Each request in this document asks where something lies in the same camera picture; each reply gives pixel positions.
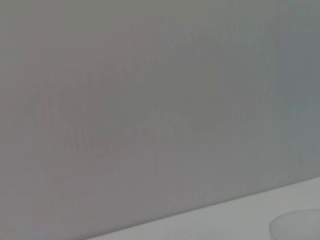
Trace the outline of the clear plastic measuring cup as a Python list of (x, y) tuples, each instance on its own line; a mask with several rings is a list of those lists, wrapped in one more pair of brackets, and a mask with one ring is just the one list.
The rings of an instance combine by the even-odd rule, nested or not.
[(283, 213), (269, 224), (270, 240), (320, 240), (320, 209)]

